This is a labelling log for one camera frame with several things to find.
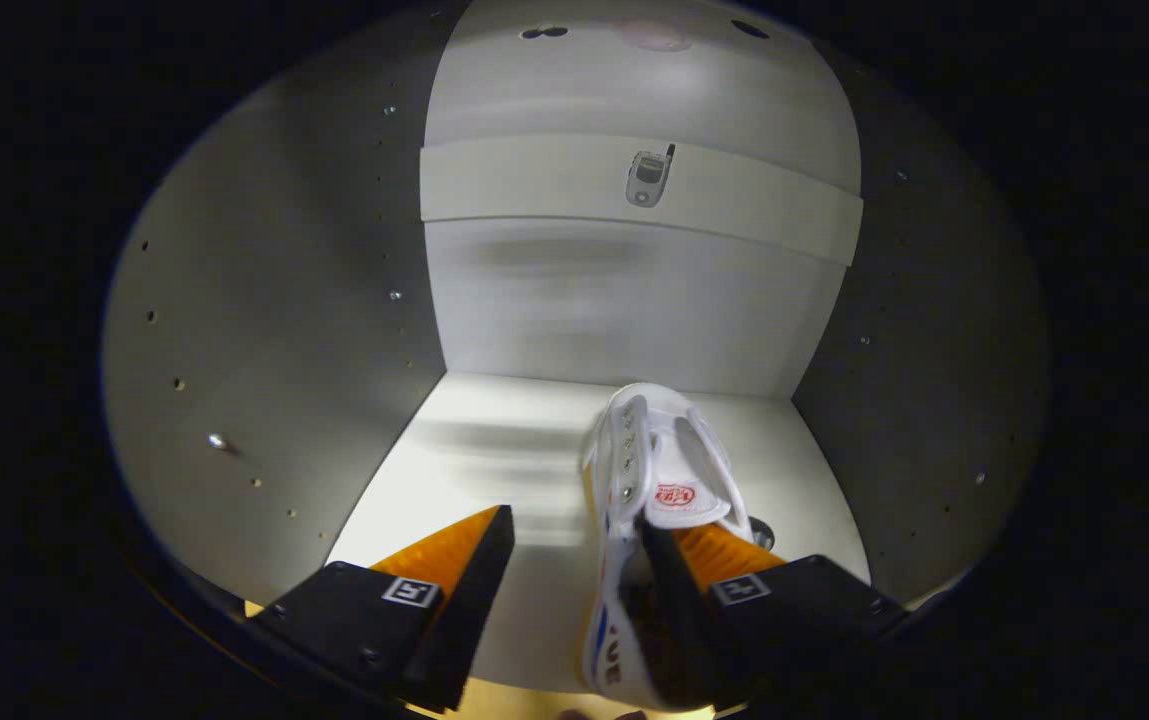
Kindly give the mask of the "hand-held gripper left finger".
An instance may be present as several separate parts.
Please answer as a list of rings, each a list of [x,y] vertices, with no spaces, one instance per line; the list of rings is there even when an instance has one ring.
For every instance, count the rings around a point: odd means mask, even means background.
[[[502,503],[368,568],[327,562],[253,621],[346,692],[456,710],[514,544]]]

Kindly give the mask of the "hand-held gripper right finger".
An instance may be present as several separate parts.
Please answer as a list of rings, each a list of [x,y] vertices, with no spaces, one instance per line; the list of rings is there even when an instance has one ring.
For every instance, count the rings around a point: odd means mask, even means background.
[[[737,709],[815,691],[907,625],[907,607],[820,553],[786,562],[716,525],[639,532],[665,700]]]

